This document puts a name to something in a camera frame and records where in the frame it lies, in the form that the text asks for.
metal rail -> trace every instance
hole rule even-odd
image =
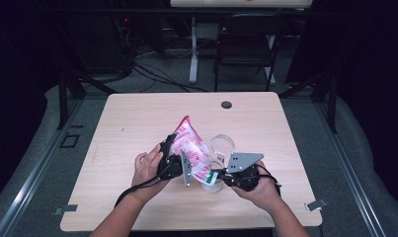
[[[11,236],[14,228],[17,226],[21,216],[26,210],[27,205],[30,203],[33,195],[35,194],[39,184],[46,173],[48,166],[51,163],[53,154],[57,145],[66,135],[66,130],[72,121],[75,119],[77,112],[81,108],[83,101],[76,100],[69,110],[69,120],[65,124],[64,129],[58,130],[53,136],[51,142],[48,144],[43,157],[37,162],[32,172],[26,179],[26,182],[21,187],[16,198],[5,214],[0,223],[0,237]]]
[[[105,16],[125,16],[125,17],[223,17],[233,13],[260,13],[269,15],[281,15],[293,19],[305,20],[331,20],[343,21],[346,17],[354,15],[352,11],[311,11],[296,10],[293,8],[163,8],[163,9],[40,9],[41,13],[52,15],[105,15]]]
[[[377,219],[376,213],[371,205],[367,194],[364,192],[364,189],[361,186],[361,183],[358,180],[358,176],[356,171],[353,169],[352,163],[347,156],[347,153],[338,137],[338,134],[334,133],[328,122],[325,120],[326,112],[323,108],[322,104],[315,103],[315,110],[318,113],[318,116],[321,118],[322,124],[325,130],[328,132],[332,142],[338,153],[338,163],[343,171],[344,177],[349,184],[350,190],[353,193],[353,196],[358,205],[359,211],[364,218],[365,224],[371,234],[371,236],[386,236],[382,226],[380,225],[379,220]]]

table leg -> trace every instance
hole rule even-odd
[[[275,42],[275,36],[267,36],[267,39],[269,41],[269,46],[270,48],[273,47],[273,43]],[[270,75],[270,70],[272,70],[271,67],[265,67],[264,71],[266,72],[266,78],[269,80],[269,75]],[[276,79],[275,79],[275,74],[273,73],[272,75],[272,80],[270,81],[270,85],[275,85],[276,84]]]
[[[192,64],[190,66],[190,83],[198,81],[198,39],[196,35],[196,18],[192,18]]]

wrist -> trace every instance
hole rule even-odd
[[[130,205],[135,205],[143,208],[146,204],[147,201],[137,197],[135,194],[128,194],[126,195],[122,201],[129,203]]]
[[[270,201],[267,202],[266,205],[262,207],[263,210],[269,213],[269,215],[274,215],[283,211],[285,208],[288,208],[287,204],[284,202],[281,197],[279,198],[272,198]]]

dark curtain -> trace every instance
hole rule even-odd
[[[0,193],[39,128],[45,91],[57,82],[46,21],[29,7],[0,1]]]
[[[349,13],[363,0],[313,0],[311,12]],[[302,82],[324,72],[348,25],[346,17],[305,21],[299,46],[291,61],[285,82]]]
[[[398,200],[398,4],[370,19],[339,78],[371,147],[374,169]]]

clear plastic cup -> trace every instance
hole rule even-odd
[[[211,158],[221,161],[223,167],[226,167],[230,155],[235,150],[235,142],[227,135],[218,134],[211,139],[210,148],[213,152]]]
[[[212,160],[211,161],[211,169],[217,169],[220,170],[223,168],[223,163],[221,161],[218,160]],[[216,182],[212,185],[206,185],[201,183],[201,187],[208,193],[214,194],[219,192],[222,188],[223,188],[223,181],[222,180],[216,180]]]

